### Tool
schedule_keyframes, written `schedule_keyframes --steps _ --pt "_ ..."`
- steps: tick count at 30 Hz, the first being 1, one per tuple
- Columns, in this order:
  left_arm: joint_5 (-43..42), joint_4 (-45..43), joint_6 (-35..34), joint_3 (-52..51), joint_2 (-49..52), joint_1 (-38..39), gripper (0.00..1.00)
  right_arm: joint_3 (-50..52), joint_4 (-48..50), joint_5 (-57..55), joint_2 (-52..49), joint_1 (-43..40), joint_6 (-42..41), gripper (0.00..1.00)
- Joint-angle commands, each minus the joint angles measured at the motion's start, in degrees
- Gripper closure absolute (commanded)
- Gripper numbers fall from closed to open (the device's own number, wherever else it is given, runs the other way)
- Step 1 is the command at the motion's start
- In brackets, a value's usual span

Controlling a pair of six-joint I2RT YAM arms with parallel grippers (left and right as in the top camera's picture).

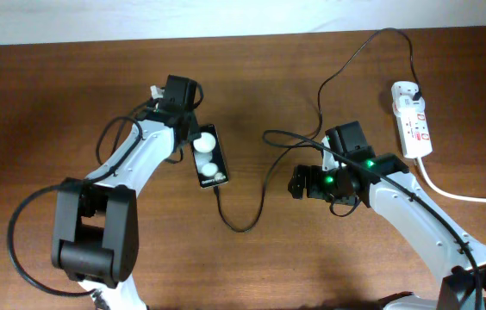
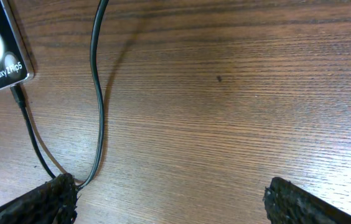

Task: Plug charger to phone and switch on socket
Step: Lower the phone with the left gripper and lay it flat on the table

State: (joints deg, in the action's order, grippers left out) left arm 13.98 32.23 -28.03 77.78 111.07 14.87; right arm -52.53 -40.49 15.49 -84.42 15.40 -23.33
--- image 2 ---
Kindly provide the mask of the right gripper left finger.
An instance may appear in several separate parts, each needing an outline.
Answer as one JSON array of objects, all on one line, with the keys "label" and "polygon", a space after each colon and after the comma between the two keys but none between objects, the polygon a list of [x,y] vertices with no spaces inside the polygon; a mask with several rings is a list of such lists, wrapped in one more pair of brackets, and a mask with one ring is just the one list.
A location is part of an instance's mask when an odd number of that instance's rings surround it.
[{"label": "right gripper left finger", "polygon": [[72,224],[77,218],[78,189],[72,174],[60,174],[0,206],[0,224]]}]

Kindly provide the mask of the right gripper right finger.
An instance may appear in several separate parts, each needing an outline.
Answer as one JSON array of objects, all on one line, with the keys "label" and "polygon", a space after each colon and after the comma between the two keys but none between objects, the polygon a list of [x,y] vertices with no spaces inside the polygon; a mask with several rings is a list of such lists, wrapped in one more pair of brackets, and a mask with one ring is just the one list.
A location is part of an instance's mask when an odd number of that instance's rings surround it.
[{"label": "right gripper right finger", "polygon": [[264,208],[272,224],[351,224],[351,215],[280,177],[265,188]]}]

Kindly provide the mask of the black smartphone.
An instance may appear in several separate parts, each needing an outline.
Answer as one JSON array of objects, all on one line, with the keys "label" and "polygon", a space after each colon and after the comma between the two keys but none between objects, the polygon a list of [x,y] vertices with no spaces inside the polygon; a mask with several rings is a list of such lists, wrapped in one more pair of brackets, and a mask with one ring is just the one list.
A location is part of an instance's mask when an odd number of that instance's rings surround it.
[{"label": "black smartphone", "polygon": [[34,77],[13,10],[7,0],[0,0],[0,90]]}]

